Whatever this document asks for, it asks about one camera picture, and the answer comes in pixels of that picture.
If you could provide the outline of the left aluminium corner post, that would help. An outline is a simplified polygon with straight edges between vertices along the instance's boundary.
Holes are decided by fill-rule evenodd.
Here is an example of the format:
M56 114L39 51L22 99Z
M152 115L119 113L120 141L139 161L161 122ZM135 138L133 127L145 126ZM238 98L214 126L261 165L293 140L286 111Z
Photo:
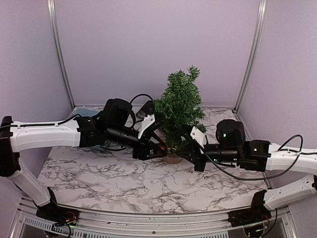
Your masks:
M51 24L52 34L53 34L53 41L54 41L54 47L58 62L58 67L61 73L62 82L65 88L66 96L69 102L69 105L71 109L73 110L75 108L75 101L73 98L73 94L71 91L67 70L64 62L64 57L62 53L62 45L60 41L59 31L58 31L58 22L57 22L57 15L56 15L56 9L55 9L55 1L54 0L47 0L48 5L48 12L49 12L49 20Z

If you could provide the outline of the small green christmas tree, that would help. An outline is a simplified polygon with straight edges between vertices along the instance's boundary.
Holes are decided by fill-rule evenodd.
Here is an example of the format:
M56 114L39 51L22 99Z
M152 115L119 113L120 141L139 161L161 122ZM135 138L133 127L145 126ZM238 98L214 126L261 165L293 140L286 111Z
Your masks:
M182 161L175 151L187 144L187 126L195 126L206 132L206 127L201 123L205 118L201 108L202 98L195 84L200 73L200 70L192 65L187 68L187 72L179 70L169 74L166 89L161 97L155 100L155 111L164 116L164 123L159 131L163 134L168 148L168 155L164 157L168 164L178 164Z

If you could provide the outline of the right aluminium corner post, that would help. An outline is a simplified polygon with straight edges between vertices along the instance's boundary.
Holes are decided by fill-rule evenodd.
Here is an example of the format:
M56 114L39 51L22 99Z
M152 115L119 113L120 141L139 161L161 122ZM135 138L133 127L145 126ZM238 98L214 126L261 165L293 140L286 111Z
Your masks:
M255 24L254 36L252 40L251 50L248 58L248 62L246 65L246 70L244 73L242 85L238 94L238 98L235 103L234 112L237 114L242 107L243 100L245 98L247 88L251 79L253 66L256 60L257 52L259 50L259 46L261 43L261 37L263 33L264 27L264 18L266 13L267 0L260 0L258 7L258 14Z

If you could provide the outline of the light blue perforated plastic basket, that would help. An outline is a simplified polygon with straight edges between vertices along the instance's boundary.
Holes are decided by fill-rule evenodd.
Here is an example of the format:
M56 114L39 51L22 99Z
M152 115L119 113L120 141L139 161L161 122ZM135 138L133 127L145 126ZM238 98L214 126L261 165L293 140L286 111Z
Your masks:
M103 107L76 107L71 115L79 114L83 117L92 117L97 115L100 111L103 110Z

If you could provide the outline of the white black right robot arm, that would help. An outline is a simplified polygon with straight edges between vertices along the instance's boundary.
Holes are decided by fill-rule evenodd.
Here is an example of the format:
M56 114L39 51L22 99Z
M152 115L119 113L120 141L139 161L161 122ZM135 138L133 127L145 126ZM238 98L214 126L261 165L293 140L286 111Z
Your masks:
M247 141L244 125L240 121L224 119L216 125L217 143L210 144L207 137L196 127L187 135L190 143L176 155L202 172L207 163L218 169L222 165L238 166L250 171L280 170L306 173L302 179L277 189L261 190L254 194L251 206L231 211L228 221L232 227L261 222L271 218L271 211L289 203L309 197L317 192L317 151L302 147L286 147L265 140Z

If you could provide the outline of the dark red bauble ornament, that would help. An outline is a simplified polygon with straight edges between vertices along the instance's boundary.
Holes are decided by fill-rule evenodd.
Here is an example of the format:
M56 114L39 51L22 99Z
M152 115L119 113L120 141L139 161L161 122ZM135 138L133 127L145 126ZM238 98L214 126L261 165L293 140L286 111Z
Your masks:
M154 151L157 154L167 154L168 153L167 146L165 144L161 144L161 143L158 143L155 145Z

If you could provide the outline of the aluminium front rail frame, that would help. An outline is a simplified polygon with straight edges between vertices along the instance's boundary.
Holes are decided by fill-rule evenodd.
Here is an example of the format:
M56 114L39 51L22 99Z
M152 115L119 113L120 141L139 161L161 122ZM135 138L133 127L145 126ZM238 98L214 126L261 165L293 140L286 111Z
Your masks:
M10 238L296 238L297 231L287 207L272 217L247 225L232 225L230 210L142 214L77 208L70 226L37 217L37 208L22 197L9 231Z

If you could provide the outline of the aluminium corner post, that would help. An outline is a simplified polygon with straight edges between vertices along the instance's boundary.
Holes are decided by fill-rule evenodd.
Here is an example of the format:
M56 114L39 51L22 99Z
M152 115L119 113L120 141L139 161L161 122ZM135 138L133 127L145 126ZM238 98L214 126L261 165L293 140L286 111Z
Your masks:
M56 9L55 9L55 1L54 0L47 0L48 5L48 12L49 12L49 20L51 24L52 34L53 34L53 41L54 41L54 47L58 62L58 67L61 73L62 82L65 88L66 96L69 102L69 105L71 109L73 110L75 108L75 101L73 98L73 94L71 91L67 70L64 62L64 57L62 53L62 45L60 41L59 31L58 31L58 22L57 22L57 15L56 15Z
M253 66L256 60L257 52L259 50L259 46L261 43L261 37L263 33L264 27L264 18L266 13L267 0L260 0L258 7L258 14L255 24L254 36L252 40L251 50L248 58L248 62L246 65L246 70L244 73L242 85L238 94L238 98L235 103L234 112L237 114L242 107L243 100L245 98L247 88L251 79Z

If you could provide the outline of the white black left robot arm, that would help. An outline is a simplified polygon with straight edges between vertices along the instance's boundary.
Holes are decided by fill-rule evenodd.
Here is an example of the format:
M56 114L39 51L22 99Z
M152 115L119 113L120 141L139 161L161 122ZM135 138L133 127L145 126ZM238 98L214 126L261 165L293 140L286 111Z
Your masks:
M51 122L14 121L5 116L0 123L0 175L29 196L40 218L51 221L74 221L77 210L59 206L53 190L43 185L20 158L22 151L42 148L89 148L114 142L132 149L132 157L145 161L165 157L166 144L156 134L162 117L146 115L138 129L127 126L136 119L132 104L115 98L107 100L94 116L72 117Z

